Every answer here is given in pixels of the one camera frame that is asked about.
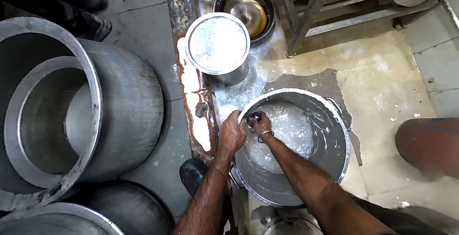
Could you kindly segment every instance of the person's right hand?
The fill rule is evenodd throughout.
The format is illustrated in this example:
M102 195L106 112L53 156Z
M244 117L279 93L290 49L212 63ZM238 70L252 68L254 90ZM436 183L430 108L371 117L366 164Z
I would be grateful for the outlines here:
M252 127L252 132L256 132L258 136L265 131L272 131L271 129L271 120L267 117L266 113L259 111L262 118L258 122L255 118L249 118L250 124ZM264 133L263 136L273 135L271 132Z

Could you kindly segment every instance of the pot handle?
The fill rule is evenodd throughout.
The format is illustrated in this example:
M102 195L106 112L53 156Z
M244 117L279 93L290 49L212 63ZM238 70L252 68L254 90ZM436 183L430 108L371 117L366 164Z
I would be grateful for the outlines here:
M233 163L231 163L231 167L229 168L229 172L228 172L229 178L231 179L231 181L233 182L234 186L238 190L242 190L244 188L244 186L239 185L239 183L236 181L236 178L233 176L233 174L231 172L233 170L233 168L234 168L234 165L233 165Z
M335 102L334 99L332 99L331 97L324 97L324 99L327 100L331 105L333 105L333 107L336 108L336 110L341 116L343 115L343 111L341 110L340 106Z

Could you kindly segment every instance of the rust stain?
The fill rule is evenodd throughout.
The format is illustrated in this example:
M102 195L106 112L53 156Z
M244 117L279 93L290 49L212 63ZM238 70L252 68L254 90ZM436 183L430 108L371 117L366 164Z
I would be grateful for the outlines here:
M193 157L201 159L207 164L210 164L212 161L212 156L215 154L217 146L218 146L218 133L219 129L216 125L216 115L215 115L215 108L213 106L213 99L212 99L212 90L208 85L208 81L205 78L204 74L196 70L197 77L199 81L199 89L197 91L193 91L192 93L199 95L199 103L197 105L189 105L189 102L186 98L186 94L184 93L185 85L182 82L182 75L184 74L185 68L182 66L182 62L180 62L180 53L177 47L178 40L182 37L185 37L185 34L178 35L175 37L174 47L176 53L176 62L178 67L178 75L180 81L180 87L182 89L182 96L183 96L183 104L185 109L186 121L188 126L188 133L190 135L190 145L191 145L191 154ZM204 111L201 114L197 114L198 108L204 107ZM209 129L209 141L210 141L210 150L205 151L202 145L198 142L195 138L194 130L193 130L193 117L199 118L206 118L208 129Z

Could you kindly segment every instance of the person's left hand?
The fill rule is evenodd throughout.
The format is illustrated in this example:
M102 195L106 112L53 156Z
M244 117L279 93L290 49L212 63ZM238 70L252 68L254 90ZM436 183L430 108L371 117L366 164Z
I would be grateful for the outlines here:
M228 118L223 121L220 129L220 150L226 150L231 156L239 150L247 138L246 118L237 124L237 118L241 111L233 111Z

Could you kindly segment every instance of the grey floor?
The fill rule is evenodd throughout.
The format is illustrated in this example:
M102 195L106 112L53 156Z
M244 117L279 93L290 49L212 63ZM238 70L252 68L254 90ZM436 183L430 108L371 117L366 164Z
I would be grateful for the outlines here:
M177 74L174 41L166 0L109 0L102 13L113 25L104 42L133 51L158 75L164 95L163 129L152 154L122 179L155 192L177 220L190 199L179 178L179 167L191 157L189 135Z

